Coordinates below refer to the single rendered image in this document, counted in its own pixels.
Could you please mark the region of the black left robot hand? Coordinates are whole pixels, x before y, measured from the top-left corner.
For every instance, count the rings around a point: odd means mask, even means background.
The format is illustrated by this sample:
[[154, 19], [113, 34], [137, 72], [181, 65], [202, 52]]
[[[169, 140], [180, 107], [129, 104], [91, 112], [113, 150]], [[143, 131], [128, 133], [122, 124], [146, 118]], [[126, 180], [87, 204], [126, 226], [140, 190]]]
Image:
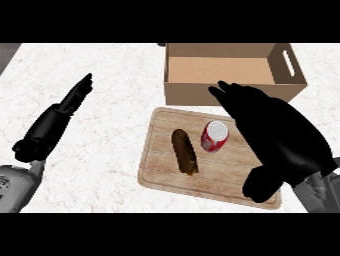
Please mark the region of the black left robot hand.
[[64, 135], [72, 117], [92, 92], [92, 74], [75, 85], [60, 103], [51, 105], [33, 123], [25, 138], [16, 143], [16, 159], [25, 163], [44, 161]]

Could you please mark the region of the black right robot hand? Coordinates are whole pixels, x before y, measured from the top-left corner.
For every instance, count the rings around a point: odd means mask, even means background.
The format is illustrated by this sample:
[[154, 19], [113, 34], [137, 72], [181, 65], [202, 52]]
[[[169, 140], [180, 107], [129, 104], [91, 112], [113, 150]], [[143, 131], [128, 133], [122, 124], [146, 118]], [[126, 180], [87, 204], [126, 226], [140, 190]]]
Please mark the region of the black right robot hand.
[[243, 193], [264, 203], [284, 183], [296, 187], [320, 173], [336, 169], [329, 142], [296, 108], [262, 90], [237, 83], [218, 82], [209, 92], [217, 97], [262, 165], [252, 169]]

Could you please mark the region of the red can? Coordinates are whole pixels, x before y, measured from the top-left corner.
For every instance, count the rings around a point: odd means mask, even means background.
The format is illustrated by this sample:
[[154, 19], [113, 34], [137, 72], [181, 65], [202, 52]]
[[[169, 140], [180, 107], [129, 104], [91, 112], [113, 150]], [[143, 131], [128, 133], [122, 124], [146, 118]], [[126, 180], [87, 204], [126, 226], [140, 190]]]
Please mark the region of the red can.
[[202, 147], [208, 152], [218, 152], [230, 138], [230, 130], [221, 121], [208, 123], [202, 135]]

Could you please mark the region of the brown cardboard box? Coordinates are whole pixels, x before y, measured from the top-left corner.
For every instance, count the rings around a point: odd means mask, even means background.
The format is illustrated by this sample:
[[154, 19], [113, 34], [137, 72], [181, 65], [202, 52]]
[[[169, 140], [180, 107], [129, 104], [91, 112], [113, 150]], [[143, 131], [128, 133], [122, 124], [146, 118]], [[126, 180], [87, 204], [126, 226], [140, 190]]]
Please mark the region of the brown cardboard box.
[[290, 102], [308, 86], [289, 43], [168, 43], [166, 104], [218, 106], [209, 87], [219, 81], [259, 88]]

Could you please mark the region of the pale wooden cutting board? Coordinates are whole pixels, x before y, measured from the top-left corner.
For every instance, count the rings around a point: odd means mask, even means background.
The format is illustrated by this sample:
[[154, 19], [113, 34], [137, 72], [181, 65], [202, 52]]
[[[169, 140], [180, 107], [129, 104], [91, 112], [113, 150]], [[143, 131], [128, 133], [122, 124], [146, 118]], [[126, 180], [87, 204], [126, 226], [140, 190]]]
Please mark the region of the pale wooden cutting board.
[[[202, 147], [202, 134], [211, 121], [221, 121], [230, 130], [228, 142], [217, 153]], [[199, 172], [193, 176], [180, 170], [172, 144], [177, 129], [187, 132], [194, 146]], [[249, 173], [258, 166], [261, 161], [231, 117], [165, 107], [154, 110], [138, 172], [143, 186], [274, 210], [281, 207], [281, 192], [265, 203], [256, 203], [243, 194]]]

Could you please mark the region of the brown elongated vegetable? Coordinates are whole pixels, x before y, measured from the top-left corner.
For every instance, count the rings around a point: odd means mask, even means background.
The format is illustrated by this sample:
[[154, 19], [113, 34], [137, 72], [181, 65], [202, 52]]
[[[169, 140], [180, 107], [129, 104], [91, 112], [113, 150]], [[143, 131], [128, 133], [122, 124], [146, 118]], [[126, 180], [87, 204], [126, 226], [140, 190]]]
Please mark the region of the brown elongated vegetable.
[[199, 172], [197, 154], [190, 136], [183, 129], [177, 129], [174, 131], [172, 144], [180, 164], [180, 170], [183, 173], [193, 176]]

